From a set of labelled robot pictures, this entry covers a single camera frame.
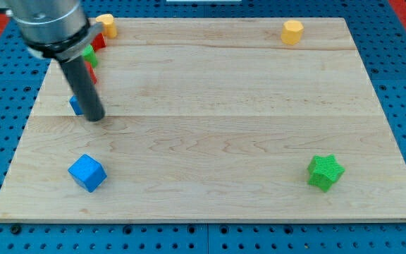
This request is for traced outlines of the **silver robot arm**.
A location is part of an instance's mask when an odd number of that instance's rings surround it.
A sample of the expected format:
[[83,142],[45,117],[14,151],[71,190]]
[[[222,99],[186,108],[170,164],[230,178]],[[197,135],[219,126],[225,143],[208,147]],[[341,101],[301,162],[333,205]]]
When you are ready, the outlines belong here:
[[79,0],[6,0],[26,45],[41,58],[69,62],[103,31]]

